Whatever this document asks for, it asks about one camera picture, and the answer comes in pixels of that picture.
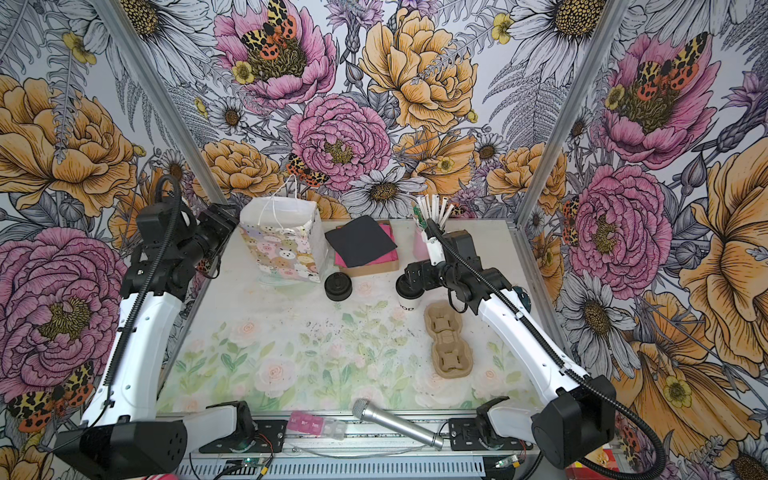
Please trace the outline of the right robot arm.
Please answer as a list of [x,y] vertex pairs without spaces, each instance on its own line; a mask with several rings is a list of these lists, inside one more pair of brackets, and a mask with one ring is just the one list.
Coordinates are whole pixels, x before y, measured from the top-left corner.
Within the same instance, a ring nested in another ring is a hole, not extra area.
[[[485,268],[472,236],[465,230],[446,232],[432,219],[415,219],[428,259],[409,264],[399,282],[414,293],[444,288],[513,350],[526,368],[543,407],[524,415],[506,401],[486,413],[493,433],[538,446],[556,468],[580,463],[608,479],[658,479],[668,455],[664,443],[636,413],[617,399],[605,376],[589,375],[539,326],[520,294],[496,268]],[[588,459],[588,454],[613,439],[615,416],[621,414],[652,444],[655,459],[641,472],[610,470]]]

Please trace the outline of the black cup lid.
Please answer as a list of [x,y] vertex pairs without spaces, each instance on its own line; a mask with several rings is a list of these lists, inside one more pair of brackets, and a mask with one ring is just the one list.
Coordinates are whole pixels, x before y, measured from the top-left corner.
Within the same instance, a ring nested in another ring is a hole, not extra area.
[[395,282],[395,290],[401,299],[416,300],[423,296],[424,289],[414,286],[405,274],[400,275]]

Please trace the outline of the pastel patterned gift bag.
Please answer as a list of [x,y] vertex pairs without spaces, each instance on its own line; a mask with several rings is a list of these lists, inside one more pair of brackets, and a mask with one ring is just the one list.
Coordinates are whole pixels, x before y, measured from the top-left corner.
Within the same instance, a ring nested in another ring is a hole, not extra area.
[[294,175],[276,192],[245,205],[239,228],[261,275],[268,282],[321,281],[328,245],[315,201],[298,195]]

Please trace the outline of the stack of black lids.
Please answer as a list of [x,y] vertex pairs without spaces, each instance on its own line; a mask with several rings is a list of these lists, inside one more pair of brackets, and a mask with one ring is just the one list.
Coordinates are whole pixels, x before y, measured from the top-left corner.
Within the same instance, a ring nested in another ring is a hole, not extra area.
[[353,283],[346,273],[334,272],[326,278],[324,291],[329,300],[342,302],[351,296]]

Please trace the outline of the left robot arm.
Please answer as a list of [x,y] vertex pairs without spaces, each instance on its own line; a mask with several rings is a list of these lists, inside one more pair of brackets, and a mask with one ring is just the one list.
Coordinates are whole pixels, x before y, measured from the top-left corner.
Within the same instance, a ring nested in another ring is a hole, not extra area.
[[141,236],[124,275],[120,320],[107,368],[78,429],[60,434],[53,453],[88,479],[132,479],[175,471],[193,451],[219,439],[247,444],[250,410],[230,401],[167,421],[157,417],[160,374],[172,326],[197,267],[218,256],[237,220],[226,205],[199,216],[179,181],[164,175],[155,201],[139,212]]

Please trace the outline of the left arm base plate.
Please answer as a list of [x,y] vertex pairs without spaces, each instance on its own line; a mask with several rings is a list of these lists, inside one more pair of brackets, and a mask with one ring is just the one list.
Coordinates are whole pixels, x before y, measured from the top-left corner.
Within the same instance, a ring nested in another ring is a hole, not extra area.
[[254,434],[246,440],[223,438],[202,446],[202,454],[281,453],[286,437],[286,420],[255,420]]

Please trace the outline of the brown pulp cup carrier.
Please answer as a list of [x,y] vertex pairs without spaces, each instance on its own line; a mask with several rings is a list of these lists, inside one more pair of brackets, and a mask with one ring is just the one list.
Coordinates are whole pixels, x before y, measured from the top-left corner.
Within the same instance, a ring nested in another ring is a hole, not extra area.
[[434,302],[425,308],[424,323],[432,339],[430,355],[436,374],[445,379],[467,377],[474,362],[472,350],[462,337],[462,315],[448,301]]

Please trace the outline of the white paper coffee cup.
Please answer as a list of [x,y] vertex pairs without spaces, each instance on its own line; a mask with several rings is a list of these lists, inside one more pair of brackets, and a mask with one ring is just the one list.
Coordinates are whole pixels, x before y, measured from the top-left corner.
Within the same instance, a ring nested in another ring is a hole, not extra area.
[[399,305],[406,311],[414,311],[421,304],[421,298],[398,298]]

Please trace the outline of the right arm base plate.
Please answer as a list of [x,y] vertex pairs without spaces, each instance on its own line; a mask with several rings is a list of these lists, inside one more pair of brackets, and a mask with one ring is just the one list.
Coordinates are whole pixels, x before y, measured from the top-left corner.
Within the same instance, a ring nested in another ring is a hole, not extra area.
[[476,418],[453,417],[448,420],[448,437],[452,451],[518,451],[533,444],[512,437],[493,437],[483,433]]

